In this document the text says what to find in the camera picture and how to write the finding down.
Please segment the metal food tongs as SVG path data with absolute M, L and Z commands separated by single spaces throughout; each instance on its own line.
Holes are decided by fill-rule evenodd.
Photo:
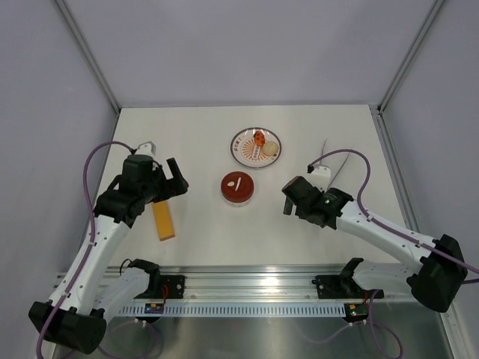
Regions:
M 349 157 L 349 152 L 341 152 L 328 156 L 327 158 L 318 162 L 318 165 L 320 167 L 326 167 L 331 171 L 329 187 L 334 184 L 335 180 L 338 178 L 339 174 L 344 169 L 344 166 L 347 163 Z

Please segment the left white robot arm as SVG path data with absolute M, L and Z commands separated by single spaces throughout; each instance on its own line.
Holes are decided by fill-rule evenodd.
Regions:
M 39 333 L 37 348 L 48 341 L 89 355 L 103 340 L 107 324 L 135 298 L 181 299 L 185 277 L 163 275 L 159 265 L 135 259 L 102 294 L 97 292 L 119 244 L 149 203 L 185 194 L 189 184 L 173 158 L 172 177 L 151 156 L 132 154 L 107 190 L 97 198 L 89 238 L 67 275 L 45 302 L 32 304 L 28 317 Z

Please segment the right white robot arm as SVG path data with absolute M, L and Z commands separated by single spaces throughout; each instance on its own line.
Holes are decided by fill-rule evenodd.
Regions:
M 351 195 L 337 188 L 321 191 L 301 176 L 289 181 L 282 192 L 285 215 L 353 235 L 396 260 L 373 263 L 356 257 L 339 274 L 317 275 L 312 282 L 320 299 L 404 293 L 430 310 L 448 311 L 467 276 L 456 239 L 448 235 L 435 239 L 366 215 Z

